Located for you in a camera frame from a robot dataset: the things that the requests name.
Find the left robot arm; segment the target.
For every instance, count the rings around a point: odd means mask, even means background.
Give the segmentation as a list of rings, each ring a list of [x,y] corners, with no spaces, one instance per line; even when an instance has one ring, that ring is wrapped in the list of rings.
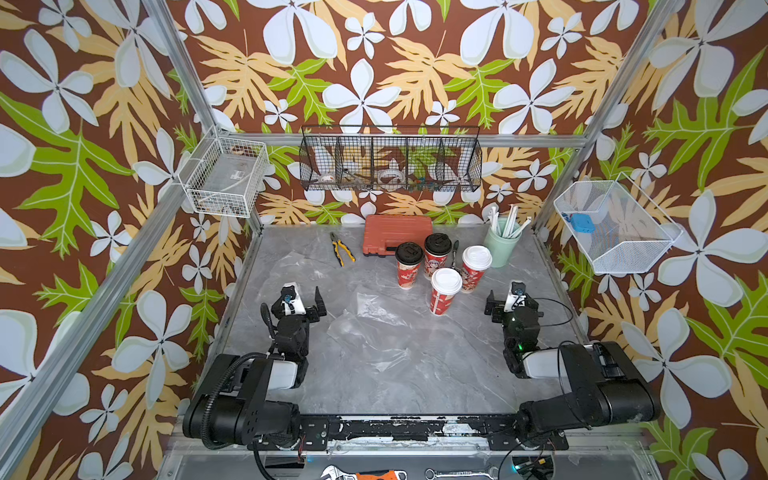
[[[299,407],[269,401],[271,391],[299,387],[309,366],[310,326],[327,315],[321,293],[306,306],[298,285],[287,283],[261,316],[270,346],[265,353],[219,354],[200,382],[183,416],[185,437],[210,450],[248,446],[263,439],[277,448],[292,448],[300,438]]]

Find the white lid red cup front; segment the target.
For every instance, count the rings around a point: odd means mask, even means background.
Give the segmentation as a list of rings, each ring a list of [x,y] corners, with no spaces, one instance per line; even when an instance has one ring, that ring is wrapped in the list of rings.
[[[432,292],[429,309],[434,315],[444,315],[450,308],[454,296],[462,290],[463,279],[452,268],[440,268],[431,277]]]

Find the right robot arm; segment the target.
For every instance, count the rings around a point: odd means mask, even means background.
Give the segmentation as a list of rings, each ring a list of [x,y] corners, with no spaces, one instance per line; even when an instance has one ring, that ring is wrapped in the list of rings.
[[[484,313],[502,326],[503,356],[519,379],[555,379],[560,394],[519,406],[513,435],[527,447],[539,446],[567,430],[642,423],[659,418],[660,396],[614,341],[561,342],[538,346],[545,327],[539,301],[512,283],[505,299],[489,294]]]

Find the white lid red cup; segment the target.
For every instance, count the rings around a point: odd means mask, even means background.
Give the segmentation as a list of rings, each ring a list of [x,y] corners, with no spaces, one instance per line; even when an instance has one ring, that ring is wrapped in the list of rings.
[[[492,261],[492,254],[485,246],[473,245],[463,251],[461,269],[463,292],[471,293],[477,288]]]
[[[434,315],[444,315],[450,308],[454,296],[462,290],[463,279],[452,268],[440,268],[431,277],[432,292],[429,309]]]

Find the clear plastic carrier bag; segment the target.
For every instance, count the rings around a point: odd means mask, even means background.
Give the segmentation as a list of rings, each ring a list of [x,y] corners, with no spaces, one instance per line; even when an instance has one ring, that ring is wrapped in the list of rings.
[[[423,311],[400,298],[359,287],[327,333],[368,368],[393,375],[424,359],[425,331]]]

